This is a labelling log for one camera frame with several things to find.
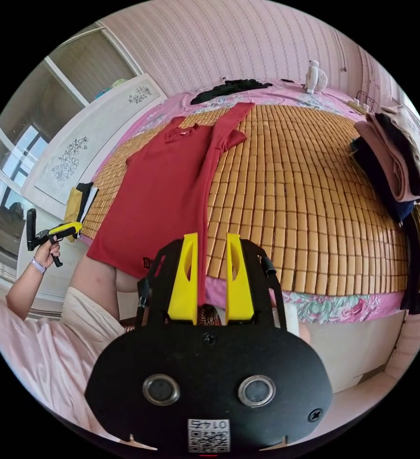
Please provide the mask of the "person's left hand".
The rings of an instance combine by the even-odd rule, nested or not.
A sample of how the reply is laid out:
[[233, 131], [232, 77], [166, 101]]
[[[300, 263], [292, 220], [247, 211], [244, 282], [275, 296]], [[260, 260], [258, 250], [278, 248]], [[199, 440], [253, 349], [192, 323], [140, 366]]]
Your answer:
[[60, 244], [55, 236], [49, 236], [48, 240], [42, 244], [33, 257], [33, 264], [44, 273], [53, 263], [54, 258], [60, 256]]

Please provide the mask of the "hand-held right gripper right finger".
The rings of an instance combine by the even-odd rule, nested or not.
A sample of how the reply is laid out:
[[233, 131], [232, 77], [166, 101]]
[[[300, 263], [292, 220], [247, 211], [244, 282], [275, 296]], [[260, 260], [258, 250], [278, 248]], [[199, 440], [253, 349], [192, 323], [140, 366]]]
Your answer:
[[247, 322], [254, 316], [248, 271], [240, 236], [226, 237], [226, 322]]

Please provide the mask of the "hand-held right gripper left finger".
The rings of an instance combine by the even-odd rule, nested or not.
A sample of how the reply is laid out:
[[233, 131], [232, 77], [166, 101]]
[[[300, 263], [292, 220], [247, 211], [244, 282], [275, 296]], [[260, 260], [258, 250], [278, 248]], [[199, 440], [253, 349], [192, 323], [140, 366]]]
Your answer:
[[198, 234], [184, 235], [168, 307], [173, 321], [197, 324], [198, 311]]

